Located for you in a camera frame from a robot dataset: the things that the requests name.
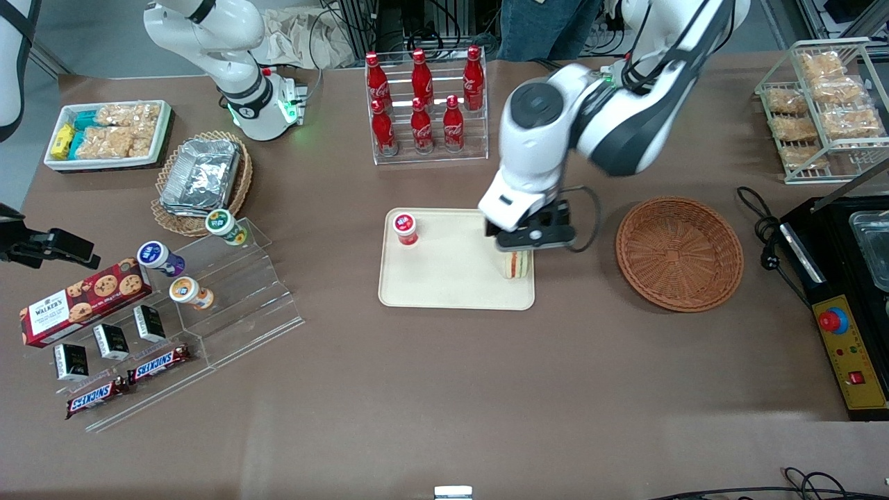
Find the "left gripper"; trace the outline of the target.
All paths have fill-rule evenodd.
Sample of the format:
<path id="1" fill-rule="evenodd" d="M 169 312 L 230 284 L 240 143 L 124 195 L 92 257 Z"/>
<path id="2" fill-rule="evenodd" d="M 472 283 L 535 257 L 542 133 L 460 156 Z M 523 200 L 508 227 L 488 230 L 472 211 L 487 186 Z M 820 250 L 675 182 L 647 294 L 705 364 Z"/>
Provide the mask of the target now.
<path id="1" fill-rule="evenodd" d="M 514 231 L 493 231 L 493 244 L 501 252 L 565 248 L 576 242 L 568 201 L 553 201 L 527 216 Z"/>

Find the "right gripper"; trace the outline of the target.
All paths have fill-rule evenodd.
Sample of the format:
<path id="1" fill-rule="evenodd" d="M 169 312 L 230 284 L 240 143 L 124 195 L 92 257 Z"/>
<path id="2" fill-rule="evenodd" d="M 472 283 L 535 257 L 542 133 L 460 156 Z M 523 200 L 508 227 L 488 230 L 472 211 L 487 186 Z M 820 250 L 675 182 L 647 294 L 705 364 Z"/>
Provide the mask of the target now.
<path id="1" fill-rule="evenodd" d="M 20 265 L 41 265 L 45 260 L 64 260 L 87 269 L 98 269 L 101 256 L 93 253 L 94 244 L 61 228 L 49 234 L 26 227 L 25 215 L 1 203 L 1 260 Z"/>

